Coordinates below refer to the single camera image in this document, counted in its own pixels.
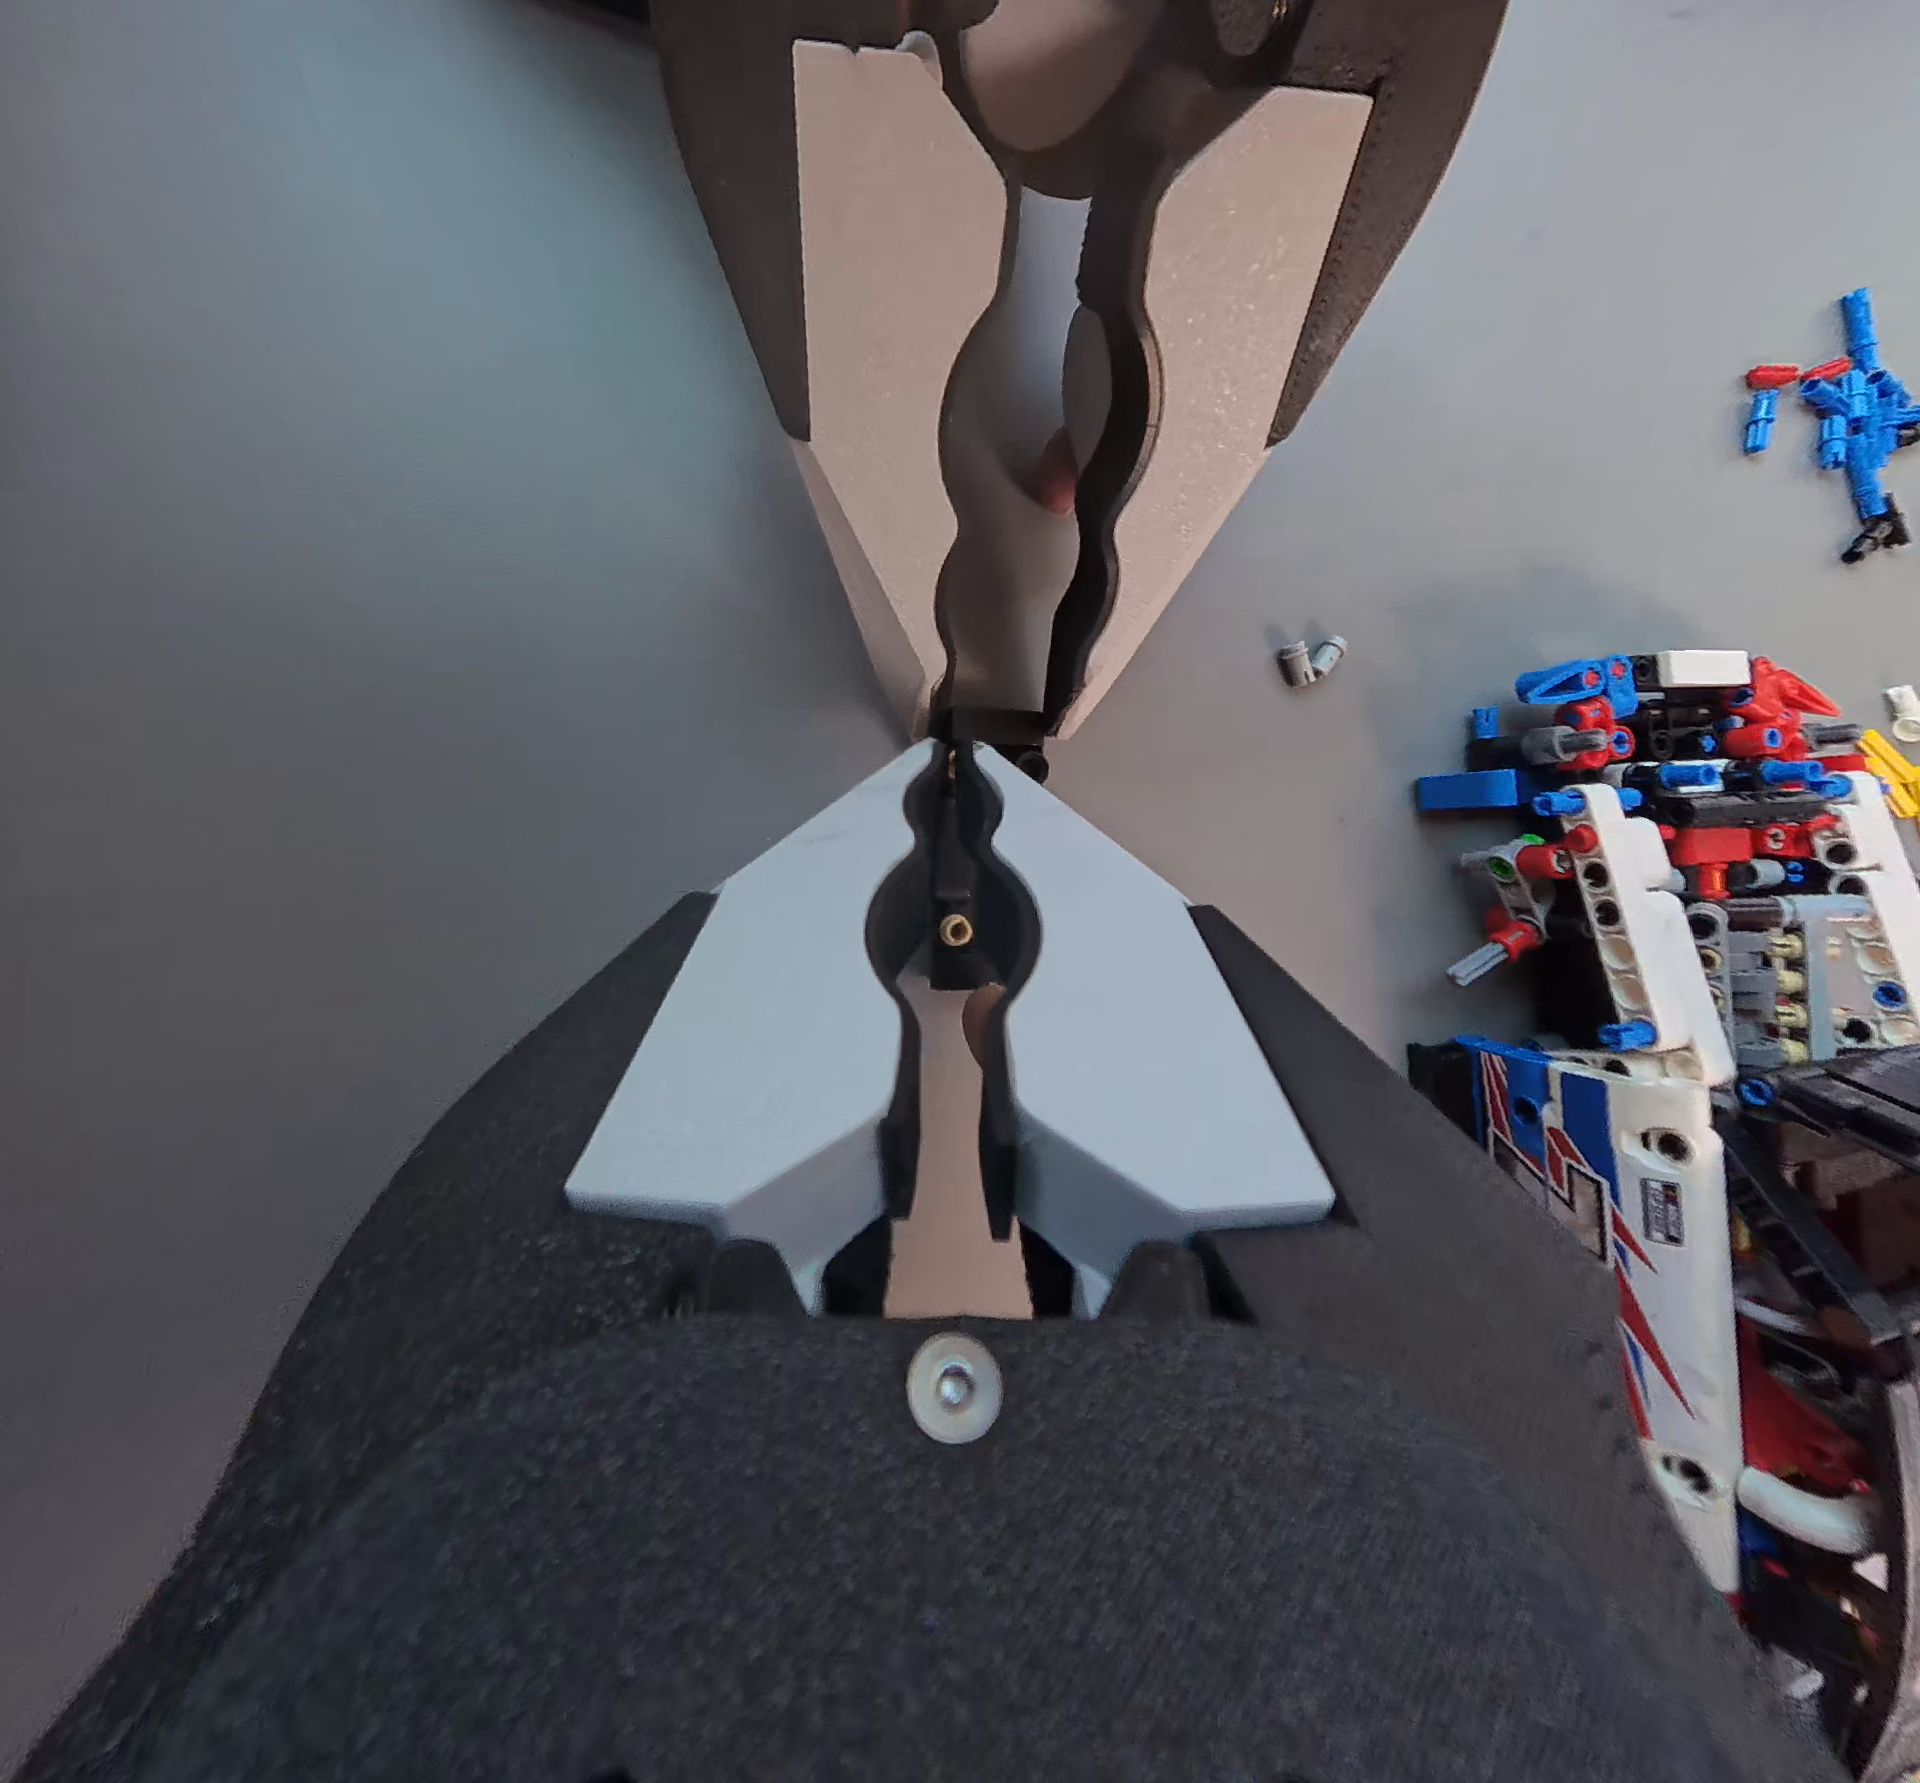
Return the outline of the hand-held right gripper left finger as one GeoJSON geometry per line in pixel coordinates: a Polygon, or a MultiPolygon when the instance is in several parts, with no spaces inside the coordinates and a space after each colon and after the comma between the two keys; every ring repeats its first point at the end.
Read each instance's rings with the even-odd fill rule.
{"type": "Polygon", "coordinates": [[[576,1210],[767,1243],[821,1311],[825,1268],[887,1207],[905,1039],[868,913],[916,847],[905,798],[930,764],[910,745],[712,894],[568,1177],[576,1210]]]}

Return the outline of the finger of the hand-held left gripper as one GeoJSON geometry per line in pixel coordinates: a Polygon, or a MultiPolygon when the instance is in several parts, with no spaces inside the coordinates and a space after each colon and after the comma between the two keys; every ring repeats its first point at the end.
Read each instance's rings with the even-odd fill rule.
{"type": "Polygon", "coordinates": [[[1376,103],[1282,87],[1213,97],[1138,204],[1089,220],[1080,304],[1109,405],[1080,471],[1080,552],[1053,619],[1044,714],[1073,738],[1232,515],[1275,440],[1376,103]]]}
{"type": "Polygon", "coordinates": [[[925,735],[950,670],[950,382],[996,300],[1004,179],[935,53],[792,45],[807,424],[794,459],[884,696],[925,735]]]}

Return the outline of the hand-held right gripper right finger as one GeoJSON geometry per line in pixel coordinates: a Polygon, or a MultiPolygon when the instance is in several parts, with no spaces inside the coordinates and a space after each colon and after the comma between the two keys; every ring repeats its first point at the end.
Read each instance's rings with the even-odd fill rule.
{"type": "Polygon", "coordinates": [[[1010,984],[1016,1219],[1095,1316],[1144,1243],[1326,1219],[1335,1192],[1188,897],[994,752],[992,851],[1037,913],[1010,984]]]}

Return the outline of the black brick assembly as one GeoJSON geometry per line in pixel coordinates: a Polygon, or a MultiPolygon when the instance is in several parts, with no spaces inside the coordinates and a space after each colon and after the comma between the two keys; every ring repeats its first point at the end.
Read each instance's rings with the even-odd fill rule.
{"type": "Polygon", "coordinates": [[[914,849],[902,891],[903,955],[940,991],[1000,981],[1015,995],[1042,952],[1040,905],[996,842],[1009,817],[999,771],[1015,774],[1015,789],[1045,784],[1042,714],[970,707],[940,714],[905,790],[914,849]],[[939,939],[953,910],[974,923],[967,949],[939,939]]]}

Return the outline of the toy brick race car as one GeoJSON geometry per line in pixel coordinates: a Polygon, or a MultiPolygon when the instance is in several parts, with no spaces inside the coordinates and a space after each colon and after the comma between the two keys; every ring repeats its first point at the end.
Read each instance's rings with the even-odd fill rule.
{"type": "Polygon", "coordinates": [[[1864,729],[1743,648],[1519,673],[1414,798],[1504,826],[1447,976],[1522,965],[1533,1029],[1407,1060],[1612,1275],[1648,1470],[1788,1699],[1916,1778],[1916,823],[1864,729]]]}

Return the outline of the grey desk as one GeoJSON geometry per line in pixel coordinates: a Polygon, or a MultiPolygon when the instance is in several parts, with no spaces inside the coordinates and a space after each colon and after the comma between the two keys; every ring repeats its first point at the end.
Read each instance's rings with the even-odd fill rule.
{"type": "MultiPolygon", "coordinates": [[[[1063,794],[1385,1056],[1518,1026],[1407,790],[1469,705],[1598,644],[1916,681],[1916,552],[1738,448],[1857,286],[1916,382],[1916,0],[1514,0],[1063,794]]],[[[639,32],[5,0],[5,1776],[407,1151],[897,744],[639,32]]]]}

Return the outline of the pile of blue brick pins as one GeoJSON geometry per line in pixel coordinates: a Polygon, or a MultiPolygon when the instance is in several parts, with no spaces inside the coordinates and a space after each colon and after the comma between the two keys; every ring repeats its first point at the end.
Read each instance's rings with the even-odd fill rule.
{"type": "Polygon", "coordinates": [[[1817,364],[1762,361],[1743,376],[1745,411],[1740,430],[1743,458],[1762,455],[1783,409],[1811,418],[1811,461],[1845,479],[1855,529],[1838,552],[1845,569],[1912,544],[1912,526],[1887,486],[1889,461],[1918,441],[1916,393],[1881,353],[1874,289],[1860,286],[1838,300],[1845,346],[1817,364]]]}

